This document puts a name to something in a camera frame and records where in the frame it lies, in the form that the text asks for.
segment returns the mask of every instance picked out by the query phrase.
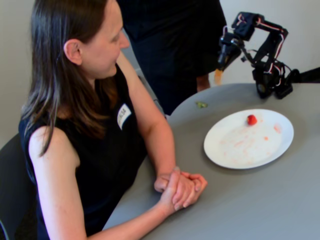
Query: name tag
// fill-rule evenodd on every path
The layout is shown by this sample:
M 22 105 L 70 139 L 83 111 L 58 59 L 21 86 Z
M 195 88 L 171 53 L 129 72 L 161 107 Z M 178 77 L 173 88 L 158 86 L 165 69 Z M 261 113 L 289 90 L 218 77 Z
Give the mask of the name tag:
M 131 115 L 131 111 L 126 104 L 123 104 L 118 112 L 118 125 L 122 130 L 122 126 L 124 125 L 127 118 Z

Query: round table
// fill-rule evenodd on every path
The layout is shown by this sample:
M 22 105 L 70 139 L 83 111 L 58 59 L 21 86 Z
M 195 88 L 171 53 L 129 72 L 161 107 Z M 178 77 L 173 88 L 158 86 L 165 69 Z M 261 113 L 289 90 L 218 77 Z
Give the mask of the round table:
M 171 115 L 177 165 L 200 173 L 208 187 L 198 202 L 170 216 L 146 240 L 320 239 L 320 84 L 294 84 L 282 100 L 258 97 L 255 84 L 228 84 L 202 91 Z M 198 108 L 197 101 L 208 104 Z M 279 159 L 262 167 L 232 170 L 204 152 L 204 139 L 222 118 L 246 109 L 269 109 L 292 122 L 294 140 Z M 154 171 L 144 161 L 132 188 L 105 228 L 151 208 L 160 198 Z

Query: red strawberry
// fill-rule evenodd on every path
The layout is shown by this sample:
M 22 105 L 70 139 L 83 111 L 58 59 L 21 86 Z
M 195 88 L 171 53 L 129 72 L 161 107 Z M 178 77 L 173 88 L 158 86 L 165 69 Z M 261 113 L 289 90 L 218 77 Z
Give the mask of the red strawberry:
M 258 122 L 258 120 L 257 120 L 257 118 L 255 117 L 255 115 L 249 115 L 249 116 L 246 118 L 246 121 L 247 121 L 248 125 L 250 125 L 250 126 L 253 126 L 253 125 L 255 125 L 255 124 Z

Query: robotic arm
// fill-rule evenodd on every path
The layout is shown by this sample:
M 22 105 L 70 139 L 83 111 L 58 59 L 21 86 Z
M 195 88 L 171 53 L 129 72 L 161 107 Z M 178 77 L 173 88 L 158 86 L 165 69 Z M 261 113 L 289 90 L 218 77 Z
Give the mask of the robotic arm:
M 268 22 L 264 16 L 249 12 L 240 12 L 232 24 L 233 33 L 224 28 L 220 39 L 219 69 L 224 71 L 241 53 L 242 61 L 249 61 L 253 70 L 253 79 L 261 98 L 266 98 L 275 92 L 279 99 L 293 91 L 292 82 L 300 77 L 298 70 L 291 71 L 284 63 L 277 60 L 281 48 L 288 36 L 288 31 L 280 25 Z M 254 57 L 245 48 L 245 41 L 249 41 L 255 28 L 269 32 L 269 35 Z M 286 67 L 291 71 L 285 77 Z

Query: white plate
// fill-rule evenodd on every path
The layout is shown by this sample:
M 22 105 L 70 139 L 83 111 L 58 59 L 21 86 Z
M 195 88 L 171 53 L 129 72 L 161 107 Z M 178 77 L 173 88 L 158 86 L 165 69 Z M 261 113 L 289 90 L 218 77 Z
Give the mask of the white plate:
M 247 124 L 254 115 L 258 122 Z M 204 140 L 206 155 L 230 169 L 251 169 L 280 157 L 294 139 L 294 127 L 282 114 L 265 109 L 233 113 L 215 124 Z

